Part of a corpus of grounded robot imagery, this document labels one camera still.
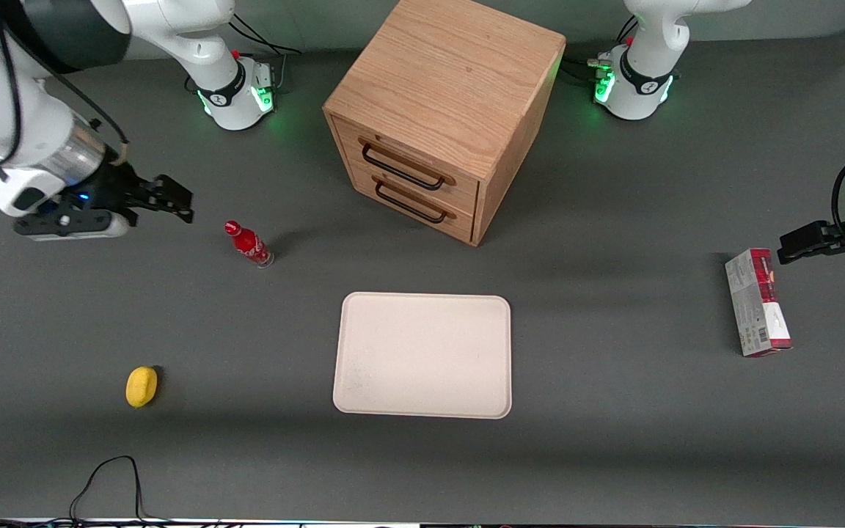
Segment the gray table surface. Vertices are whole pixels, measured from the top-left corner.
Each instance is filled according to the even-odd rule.
[[[290,58],[277,113],[242,133],[173,61],[74,76],[144,177],[194,191],[197,221],[31,243],[0,215],[0,516],[61,514],[125,453],[158,516],[845,525],[845,257],[778,268],[795,349],[756,360],[722,270],[828,217],[845,34],[695,43],[638,123],[563,78],[478,249],[350,188],[320,106],[354,57]],[[269,240],[272,268],[234,253],[229,218]],[[336,411],[358,290],[506,297],[509,417]],[[134,411],[141,364],[165,387]],[[81,514],[129,516],[131,498],[109,467]]]

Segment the gray wall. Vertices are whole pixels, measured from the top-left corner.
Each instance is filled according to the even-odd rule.
[[[628,18],[621,0],[480,0],[566,35],[570,43],[609,39]],[[302,50],[362,48],[396,0],[237,0],[237,13],[273,43]],[[819,37],[845,30],[845,0],[755,0],[741,10],[691,17],[695,40]],[[255,51],[229,27],[228,44]],[[131,56],[159,56],[137,43]]]

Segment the red bottle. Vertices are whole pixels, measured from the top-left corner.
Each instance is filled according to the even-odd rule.
[[[244,254],[259,268],[265,268],[272,264],[273,254],[263,243],[261,238],[251,230],[241,227],[240,224],[231,220],[224,224],[224,231],[234,240],[234,247]]]

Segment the white tray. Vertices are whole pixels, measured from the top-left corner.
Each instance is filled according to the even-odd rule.
[[[341,309],[334,405],[361,414],[506,417],[510,305],[484,295],[348,295]]]

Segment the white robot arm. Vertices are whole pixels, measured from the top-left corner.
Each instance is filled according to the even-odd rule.
[[[192,220],[190,191],[167,176],[138,178],[124,151],[120,157],[40,79],[48,70],[118,62],[136,34],[185,67],[215,123],[248,128],[272,110],[268,67],[238,61],[220,37],[180,36],[220,26],[232,13],[232,0],[0,0],[0,210],[19,219],[17,232],[34,240],[117,237],[136,223],[131,208]]]
[[[167,51],[198,87],[205,111],[229,131],[248,129],[273,108],[269,66],[234,57],[213,29],[234,15],[234,0],[123,0],[132,34]]]
[[[690,42],[685,16],[739,9],[751,0],[624,0],[638,20],[628,46],[619,43],[590,61],[603,73],[597,103],[623,120],[643,120],[667,100],[674,66]]]

